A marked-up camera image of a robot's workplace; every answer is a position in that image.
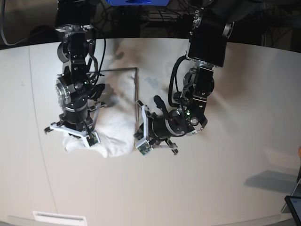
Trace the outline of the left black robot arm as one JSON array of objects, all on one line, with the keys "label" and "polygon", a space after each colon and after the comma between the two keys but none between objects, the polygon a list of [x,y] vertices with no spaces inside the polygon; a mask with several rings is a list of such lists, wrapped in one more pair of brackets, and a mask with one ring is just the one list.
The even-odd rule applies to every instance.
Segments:
[{"label": "left black robot arm", "polygon": [[207,125],[205,108],[214,90],[214,68],[223,67],[226,45],[234,24],[246,17],[257,0],[202,0],[196,5],[190,30],[189,47],[175,62],[168,87],[168,101],[153,98],[161,114],[153,113],[141,101],[143,122],[134,137],[143,155],[165,142],[173,154],[178,147],[173,137],[192,136]]}]

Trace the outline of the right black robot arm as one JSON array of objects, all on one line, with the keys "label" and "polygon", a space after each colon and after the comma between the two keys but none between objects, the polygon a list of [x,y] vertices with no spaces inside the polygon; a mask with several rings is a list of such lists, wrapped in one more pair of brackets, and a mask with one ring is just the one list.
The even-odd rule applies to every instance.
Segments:
[{"label": "right black robot arm", "polygon": [[105,84],[95,57],[96,40],[86,39],[93,29],[92,20],[99,0],[59,0],[55,29],[63,33],[57,55],[63,71],[56,78],[55,90],[62,109],[59,122],[51,123],[45,133],[53,130],[67,133],[91,148],[100,142],[95,130],[96,118],[103,102],[98,98]]}]

